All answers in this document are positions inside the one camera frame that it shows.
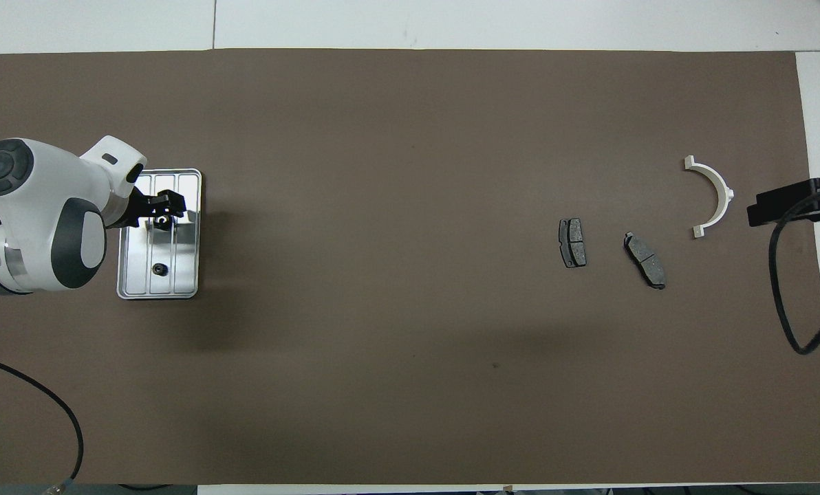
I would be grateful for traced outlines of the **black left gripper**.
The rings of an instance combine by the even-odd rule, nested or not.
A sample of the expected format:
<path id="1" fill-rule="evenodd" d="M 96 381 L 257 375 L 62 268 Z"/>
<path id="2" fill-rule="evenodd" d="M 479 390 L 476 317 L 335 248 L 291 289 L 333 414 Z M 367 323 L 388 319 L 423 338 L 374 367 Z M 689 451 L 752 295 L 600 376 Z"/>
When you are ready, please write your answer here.
<path id="1" fill-rule="evenodd" d="M 127 198 L 126 209 L 111 223 L 111 229 L 140 228 L 146 231 L 156 229 L 156 217 L 183 217 L 186 213 L 186 198 L 177 192 L 159 192 L 146 195 L 133 187 Z"/>

